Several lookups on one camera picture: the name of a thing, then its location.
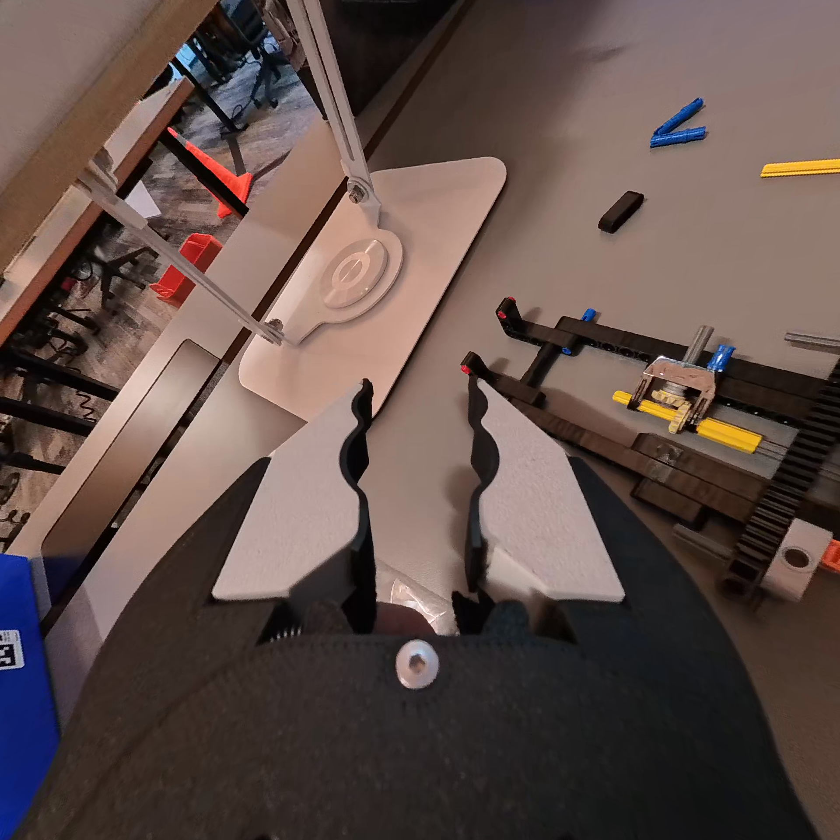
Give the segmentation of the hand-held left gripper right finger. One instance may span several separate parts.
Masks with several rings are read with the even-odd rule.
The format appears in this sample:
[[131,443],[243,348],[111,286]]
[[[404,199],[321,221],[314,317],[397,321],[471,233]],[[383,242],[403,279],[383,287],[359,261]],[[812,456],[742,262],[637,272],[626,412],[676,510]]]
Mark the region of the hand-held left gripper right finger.
[[530,627],[562,602],[625,606],[626,593],[565,450],[488,383],[470,377],[465,579],[458,634],[480,634],[495,606],[517,602]]

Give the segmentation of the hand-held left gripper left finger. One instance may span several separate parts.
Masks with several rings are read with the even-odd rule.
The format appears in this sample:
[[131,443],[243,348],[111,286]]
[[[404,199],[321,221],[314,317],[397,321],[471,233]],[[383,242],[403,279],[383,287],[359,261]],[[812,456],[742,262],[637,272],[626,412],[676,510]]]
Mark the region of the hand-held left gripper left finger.
[[363,379],[277,447],[212,589],[220,602],[280,600],[303,617],[337,603],[358,634],[376,618],[375,555],[360,479],[373,384]]

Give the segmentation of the clear plastic parts bag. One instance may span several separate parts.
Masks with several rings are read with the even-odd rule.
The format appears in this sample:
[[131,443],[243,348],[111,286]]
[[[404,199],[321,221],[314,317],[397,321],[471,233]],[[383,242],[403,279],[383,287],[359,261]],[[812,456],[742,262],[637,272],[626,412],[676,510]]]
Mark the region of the clear plastic parts bag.
[[383,601],[412,609],[424,618],[437,635],[457,634],[451,599],[437,595],[403,575],[391,572],[383,573],[382,586]]

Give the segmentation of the black lego chassis assembly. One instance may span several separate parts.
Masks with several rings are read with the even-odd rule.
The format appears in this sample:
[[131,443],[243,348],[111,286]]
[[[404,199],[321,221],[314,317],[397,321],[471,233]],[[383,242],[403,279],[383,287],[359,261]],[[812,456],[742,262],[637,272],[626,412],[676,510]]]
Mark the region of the black lego chassis assembly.
[[[496,310],[503,332],[537,346],[520,378],[469,352],[471,381],[490,386],[556,441],[635,474],[632,497],[678,520],[675,535],[722,563],[720,588],[744,600],[768,593],[797,602],[816,569],[838,573],[838,501],[814,498],[818,480],[838,485],[839,373],[818,379],[706,347],[702,327],[688,346],[602,325],[589,309],[553,327],[525,319],[513,297]],[[626,412],[667,424],[622,444],[552,413],[540,387],[561,356],[584,347],[644,363]]]

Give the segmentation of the small black lego piece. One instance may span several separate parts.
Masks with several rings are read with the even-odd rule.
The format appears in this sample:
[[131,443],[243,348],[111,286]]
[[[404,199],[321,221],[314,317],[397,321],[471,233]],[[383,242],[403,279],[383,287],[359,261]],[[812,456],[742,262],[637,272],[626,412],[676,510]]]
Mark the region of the small black lego piece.
[[597,227],[609,235],[614,235],[643,205],[645,195],[636,191],[626,191],[602,215]]

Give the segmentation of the yellow lego axle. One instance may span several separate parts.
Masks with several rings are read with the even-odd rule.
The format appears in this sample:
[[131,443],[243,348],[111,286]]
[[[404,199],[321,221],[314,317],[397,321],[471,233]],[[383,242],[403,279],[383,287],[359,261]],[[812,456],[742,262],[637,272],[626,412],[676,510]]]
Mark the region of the yellow lego axle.
[[838,174],[839,159],[821,159],[812,161],[787,161],[766,164],[760,173],[763,179],[787,176],[813,176]]

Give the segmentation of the red storage bin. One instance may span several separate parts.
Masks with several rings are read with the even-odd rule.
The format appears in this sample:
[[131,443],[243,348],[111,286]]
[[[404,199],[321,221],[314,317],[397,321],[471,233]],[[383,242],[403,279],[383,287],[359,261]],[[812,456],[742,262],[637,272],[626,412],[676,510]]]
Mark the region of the red storage bin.
[[[223,244],[210,234],[190,234],[180,248],[180,254],[195,268],[206,271],[221,252]],[[156,297],[179,308],[195,288],[195,283],[174,266],[169,266],[160,280],[150,286]]]

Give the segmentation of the white book stand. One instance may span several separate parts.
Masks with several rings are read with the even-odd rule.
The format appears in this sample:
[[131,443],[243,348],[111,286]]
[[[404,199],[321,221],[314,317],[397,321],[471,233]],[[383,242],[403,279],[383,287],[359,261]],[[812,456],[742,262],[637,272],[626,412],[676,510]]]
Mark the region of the white book stand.
[[310,421],[367,379],[377,413],[507,179],[479,157],[369,172],[320,2],[289,2],[329,115],[280,167],[290,195],[255,219],[252,266],[288,267],[340,179],[346,193],[255,327],[243,387]]

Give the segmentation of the blue box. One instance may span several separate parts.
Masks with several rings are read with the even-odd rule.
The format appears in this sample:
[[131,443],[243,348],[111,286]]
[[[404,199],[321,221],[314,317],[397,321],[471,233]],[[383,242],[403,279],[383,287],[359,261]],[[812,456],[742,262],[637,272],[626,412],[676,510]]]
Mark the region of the blue box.
[[1,557],[1,838],[11,838],[45,780],[60,732],[26,558]]

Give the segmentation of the orange traffic cone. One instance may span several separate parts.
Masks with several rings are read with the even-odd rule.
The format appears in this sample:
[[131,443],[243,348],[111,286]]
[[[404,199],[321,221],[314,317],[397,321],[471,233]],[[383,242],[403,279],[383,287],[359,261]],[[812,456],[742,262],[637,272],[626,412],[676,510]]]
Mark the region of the orange traffic cone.
[[246,203],[253,184],[252,174],[235,174],[172,127],[161,133],[159,141],[211,194],[217,202],[219,218],[233,215],[241,219],[247,214],[249,209]]

